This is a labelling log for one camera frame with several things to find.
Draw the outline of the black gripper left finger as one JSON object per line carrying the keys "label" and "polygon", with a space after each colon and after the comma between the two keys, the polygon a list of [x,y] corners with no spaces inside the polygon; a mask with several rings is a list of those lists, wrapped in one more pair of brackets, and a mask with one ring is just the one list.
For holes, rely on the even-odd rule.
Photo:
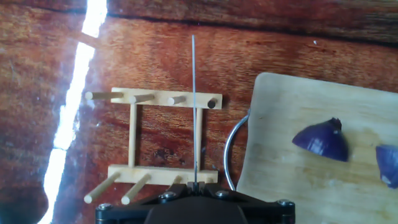
{"label": "black gripper left finger", "polygon": [[151,209],[176,199],[195,195],[195,183],[172,184],[165,192],[146,197],[130,205],[114,206],[110,203],[98,205],[95,224],[144,223]]}

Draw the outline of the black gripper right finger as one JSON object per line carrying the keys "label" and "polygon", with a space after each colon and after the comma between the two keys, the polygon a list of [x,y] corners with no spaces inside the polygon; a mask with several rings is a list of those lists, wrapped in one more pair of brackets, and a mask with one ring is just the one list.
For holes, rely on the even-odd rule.
{"label": "black gripper right finger", "polygon": [[199,186],[202,196],[237,205],[247,220],[260,219],[265,223],[295,224],[295,203],[288,199],[265,202],[214,183]]}

